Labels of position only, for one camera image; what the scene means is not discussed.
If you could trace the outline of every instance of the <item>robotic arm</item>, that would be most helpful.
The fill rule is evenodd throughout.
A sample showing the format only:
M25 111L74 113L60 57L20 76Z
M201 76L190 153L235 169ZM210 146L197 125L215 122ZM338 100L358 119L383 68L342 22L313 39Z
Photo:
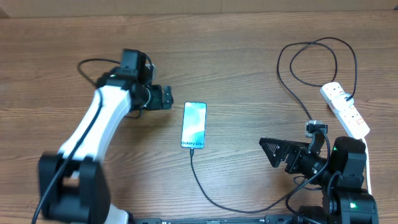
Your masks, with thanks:
M72 136L57 155L44 154L39 161L40 194L43 197L60 165L97 114L90 131L67 163L61 178L50 189L42 205L45 218L89 224L134 223L132 215L111 204L102 163L113 134L123 117L134 110L168 110L173 98L169 86L152 85L155 67L146 65L146 54L125 49L120 67L98 79L93 101ZM64 177L78 177L78 186L63 185Z

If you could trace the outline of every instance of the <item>wooden tabletop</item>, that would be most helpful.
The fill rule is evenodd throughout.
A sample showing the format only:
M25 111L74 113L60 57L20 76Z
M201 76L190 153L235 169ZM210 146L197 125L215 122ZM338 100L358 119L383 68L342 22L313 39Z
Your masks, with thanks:
M39 201L40 156L58 151L91 103L93 88L76 64L93 57L120 60L123 48L150 55L158 66L154 83L170 85L175 101L171 111L121 121L104 163L113 203L137 218L288 213L284 202L247 215L206 200L193 178L189 152L180 147L183 104L208 104L206 145L193 158L208 195L230 208L264 208L295 184L284 163L272 168L259 139L309 141L304 138L306 114L277 79L279 52L293 42L328 36L347 41L356 52L355 105L371 128L366 140L373 195L380 222L397 223L397 21L397 11L0 20L0 223L30 222ZM351 93L351 52L336 41L323 43L337 55L336 81ZM346 135L341 124L319 88L298 82L289 72L298 49L282 56L282 78L315 119L329 124L333 144ZM96 78L112 66L93 62L83 68ZM311 47L297 57L294 70L308 82L328 83L333 57ZM321 202L320 192L307 190L291 199L296 209Z

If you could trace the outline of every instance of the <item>wall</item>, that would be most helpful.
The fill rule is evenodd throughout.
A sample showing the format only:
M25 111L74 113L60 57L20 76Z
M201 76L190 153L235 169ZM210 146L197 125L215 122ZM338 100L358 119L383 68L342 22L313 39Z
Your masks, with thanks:
M398 0L0 0L0 17L392 10L396 5Z

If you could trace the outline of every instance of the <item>phone screen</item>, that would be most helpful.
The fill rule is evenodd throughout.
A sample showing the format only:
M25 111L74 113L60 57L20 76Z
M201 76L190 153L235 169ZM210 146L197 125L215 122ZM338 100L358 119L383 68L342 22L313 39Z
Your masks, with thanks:
M181 147L205 147L206 103L186 102L182 122Z

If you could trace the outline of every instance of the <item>white power strip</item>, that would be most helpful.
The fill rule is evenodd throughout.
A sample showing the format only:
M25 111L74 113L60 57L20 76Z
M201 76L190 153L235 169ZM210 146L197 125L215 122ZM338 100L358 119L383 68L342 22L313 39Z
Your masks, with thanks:
M370 132L365 120L354 106L354 99L346 101L350 94L345 93L339 83L327 83L320 92L349 137L362 139Z

